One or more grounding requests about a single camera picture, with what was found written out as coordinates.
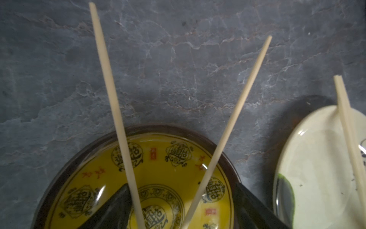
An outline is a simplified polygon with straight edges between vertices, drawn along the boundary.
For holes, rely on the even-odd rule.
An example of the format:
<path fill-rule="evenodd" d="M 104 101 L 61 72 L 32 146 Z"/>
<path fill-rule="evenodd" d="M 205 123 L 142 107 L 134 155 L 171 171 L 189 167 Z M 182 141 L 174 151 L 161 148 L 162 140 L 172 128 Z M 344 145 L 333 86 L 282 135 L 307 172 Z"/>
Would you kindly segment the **chopsticks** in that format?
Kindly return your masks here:
<path fill-rule="evenodd" d="M 130 151 L 128 146 L 128 141 L 126 137 L 126 132 L 124 128 L 122 113 L 119 106 L 118 96 L 115 88 L 114 78 L 112 75 L 112 68 L 109 60 L 108 51 L 106 48 L 106 43 L 104 39 L 104 34 L 98 16 L 97 8 L 95 3 L 89 2 L 91 20 L 94 30 L 94 36 L 96 40 L 97 52 L 102 68 L 102 73 L 104 77 L 104 82 L 106 85 L 106 90 L 108 94 L 108 99 L 110 102 L 110 107 L 112 111 L 112 117 L 114 121 L 114 126 L 119 142 L 119 147 L 121 151 L 121 156 L 123 158 L 124 169 L 127 177 L 128 186 L 130 189 L 133 208 L 135 212 L 135 217 L 137 221 L 137 226 L 139 229 L 145 228 L 143 211 L 140 203 L 137 183 L 134 175 L 132 160 L 130 157 Z"/>
<path fill-rule="evenodd" d="M 366 172 L 356 136 L 353 111 L 341 75 L 334 76 L 337 106 L 342 124 L 350 162 L 356 180 L 356 188 L 362 207 L 362 223 L 366 224 Z"/>

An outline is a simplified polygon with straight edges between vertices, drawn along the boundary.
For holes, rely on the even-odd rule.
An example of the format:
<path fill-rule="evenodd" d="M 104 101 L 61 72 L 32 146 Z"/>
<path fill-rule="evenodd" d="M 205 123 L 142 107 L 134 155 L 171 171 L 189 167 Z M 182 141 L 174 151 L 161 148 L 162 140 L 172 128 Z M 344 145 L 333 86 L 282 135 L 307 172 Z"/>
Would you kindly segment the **cream plate with black patch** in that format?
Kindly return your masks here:
<path fill-rule="evenodd" d="M 364 228 L 336 106 L 312 112 L 292 131 L 276 168 L 273 208 L 293 229 Z"/>

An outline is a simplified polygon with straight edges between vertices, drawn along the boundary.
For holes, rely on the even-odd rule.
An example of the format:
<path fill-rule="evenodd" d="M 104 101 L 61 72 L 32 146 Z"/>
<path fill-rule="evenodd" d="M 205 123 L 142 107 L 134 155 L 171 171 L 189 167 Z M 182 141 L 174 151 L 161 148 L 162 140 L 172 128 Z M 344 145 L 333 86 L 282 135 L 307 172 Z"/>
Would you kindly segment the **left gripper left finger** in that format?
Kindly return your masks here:
<path fill-rule="evenodd" d="M 79 229 L 126 229 L 132 209 L 128 184 L 124 184 Z"/>

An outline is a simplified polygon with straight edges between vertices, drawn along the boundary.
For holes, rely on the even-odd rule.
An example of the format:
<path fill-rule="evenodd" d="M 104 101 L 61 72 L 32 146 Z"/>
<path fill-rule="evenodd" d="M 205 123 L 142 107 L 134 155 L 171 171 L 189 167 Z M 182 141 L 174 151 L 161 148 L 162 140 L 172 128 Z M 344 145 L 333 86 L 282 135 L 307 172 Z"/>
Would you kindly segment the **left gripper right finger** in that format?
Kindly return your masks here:
<path fill-rule="evenodd" d="M 241 183 L 235 185 L 233 202 L 240 229 L 289 229 Z"/>

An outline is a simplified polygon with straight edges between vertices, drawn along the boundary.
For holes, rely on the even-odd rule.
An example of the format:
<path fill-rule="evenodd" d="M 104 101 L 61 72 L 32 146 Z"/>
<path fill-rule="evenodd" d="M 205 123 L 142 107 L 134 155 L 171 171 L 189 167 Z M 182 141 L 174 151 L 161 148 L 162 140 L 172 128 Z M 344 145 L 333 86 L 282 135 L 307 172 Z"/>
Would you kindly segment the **yellow patterned plate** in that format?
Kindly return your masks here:
<path fill-rule="evenodd" d="M 208 168 L 216 144 L 168 124 L 126 128 L 139 198 L 148 229 L 179 229 Z M 191 229 L 237 229 L 233 189 L 240 177 L 226 155 L 213 172 Z M 128 184 L 115 132 L 93 141 L 60 170 L 47 188 L 31 227 L 79 229 Z M 134 208 L 127 229 L 137 228 Z"/>

